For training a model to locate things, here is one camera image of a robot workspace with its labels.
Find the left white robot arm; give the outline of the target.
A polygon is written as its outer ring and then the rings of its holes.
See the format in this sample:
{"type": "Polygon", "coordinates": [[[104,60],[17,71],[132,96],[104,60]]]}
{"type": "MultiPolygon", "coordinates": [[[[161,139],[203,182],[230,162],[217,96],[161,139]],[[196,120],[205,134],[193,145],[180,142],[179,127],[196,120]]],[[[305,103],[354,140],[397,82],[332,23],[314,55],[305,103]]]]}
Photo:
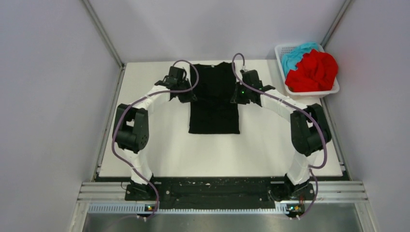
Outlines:
{"type": "Polygon", "coordinates": [[[196,78],[192,83],[187,79],[185,69],[171,66],[169,73],[145,95],[130,104],[122,103],[117,107],[111,150],[117,159],[129,166],[131,180],[138,184],[136,192],[144,200],[151,199],[155,194],[155,187],[150,181],[153,173],[143,157],[143,150],[149,140],[149,116],[174,98],[182,103],[196,100],[193,90],[200,76],[196,68],[193,71],[196,78]]]}

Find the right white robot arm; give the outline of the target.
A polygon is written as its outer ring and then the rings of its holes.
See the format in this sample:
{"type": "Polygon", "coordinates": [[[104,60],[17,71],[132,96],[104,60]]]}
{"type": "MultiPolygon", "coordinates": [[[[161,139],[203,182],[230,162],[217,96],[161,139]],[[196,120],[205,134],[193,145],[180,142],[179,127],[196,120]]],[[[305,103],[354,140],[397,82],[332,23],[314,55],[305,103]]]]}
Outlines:
{"type": "Polygon", "coordinates": [[[320,150],[326,152],[326,144],[332,139],[323,107],[317,103],[299,103],[281,94],[275,87],[263,85],[256,70],[241,70],[240,73],[242,77],[235,84],[230,102],[254,103],[273,111],[290,124],[295,154],[285,174],[283,192],[287,198],[297,199],[308,184],[309,170],[313,168],[308,157],[320,150]]]}

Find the black t shirt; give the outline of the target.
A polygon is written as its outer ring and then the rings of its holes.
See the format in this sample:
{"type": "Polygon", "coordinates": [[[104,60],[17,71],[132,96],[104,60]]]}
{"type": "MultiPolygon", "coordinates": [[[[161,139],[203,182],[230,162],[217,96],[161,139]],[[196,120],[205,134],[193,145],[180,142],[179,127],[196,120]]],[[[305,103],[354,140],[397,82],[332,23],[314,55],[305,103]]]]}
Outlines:
{"type": "Polygon", "coordinates": [[[236,85],[232,64],[195,64],[190,68],[190,81],[197,100],[190,103],[189,133],[240,134],[238,105],[231,103],[236,85]]]}

